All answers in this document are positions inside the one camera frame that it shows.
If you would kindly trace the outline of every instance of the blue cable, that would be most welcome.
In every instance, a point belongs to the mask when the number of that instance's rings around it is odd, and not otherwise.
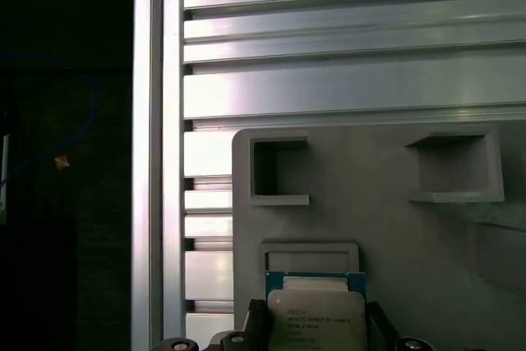
[[[52,60],[55,62],[64,62],[61,59],[55,58],[55,57],[47,57],[43,55],[38,54],[0,54],[0,59],[2,58],[33,58],[33,59],[44,59],[44,60]],[[79,67],[73,65],[72,63],[68,63],[68,68],[74,68],[79,69]],[[91,110],[90,110],[90,116],[88,117],[88,120],[85,122],[84,126],[73,133],[70,137],[68,137],[65,141],[62,143],[59,143],[57,145],[51,146],[48,149],[40,152],[33,158],[28,159],[25,162],[22,162],[15,166],[13,170],[0,182],[0,189],[14,176],[16,176],[18,173],[20,173],[22,170],[24,170],[26,167],[28,167],[30,164],[33,164],[34,162],[42,159],[45,155],[52,154],[53,152],[59,151],[73,142],[75,142],[79,137],[81,137],[91,126],[93,123],[93,119],[95,117],[95,110],[97,108],[97,89],[95,86],[95,83],[91,80],[91,78],[88,75],[84,75],[86,84],[91,88]]]

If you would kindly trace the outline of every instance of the cpu processor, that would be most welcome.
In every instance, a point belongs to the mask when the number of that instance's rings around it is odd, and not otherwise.
[[[269,351],[367,351],[364,274],[268,272],[266,290]]]

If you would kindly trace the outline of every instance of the vertical aluminum frame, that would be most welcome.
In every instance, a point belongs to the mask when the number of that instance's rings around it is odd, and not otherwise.
[[[135,0],[134,21],[131,349],[146,351],[185,332],[182,0]]]

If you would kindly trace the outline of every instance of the screw head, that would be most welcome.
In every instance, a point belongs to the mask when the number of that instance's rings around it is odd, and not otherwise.
[[[423,349],[422,345],[416,340],[408,340],[405,342],[408,349]]]
[[[177,343],[177,344],[174,344],[172,348],[175,351],[184,351],[185,349],[188,348],[188,344],[186,344],[186,343]]]

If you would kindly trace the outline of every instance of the dark background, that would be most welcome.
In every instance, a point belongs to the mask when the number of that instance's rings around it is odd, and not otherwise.
[[[11,308],[0,308],[9,320],[1,337],[28,348],[129,349],[133,0],[0,4],[10,168],[83,127],[91,104],[83,74],[97,91],[87,131],[8,183],[0,244],[10,275],[0,282]],[[29,87],[27,99],[13,99]],[[70,162],[63,171],[59,155]]]

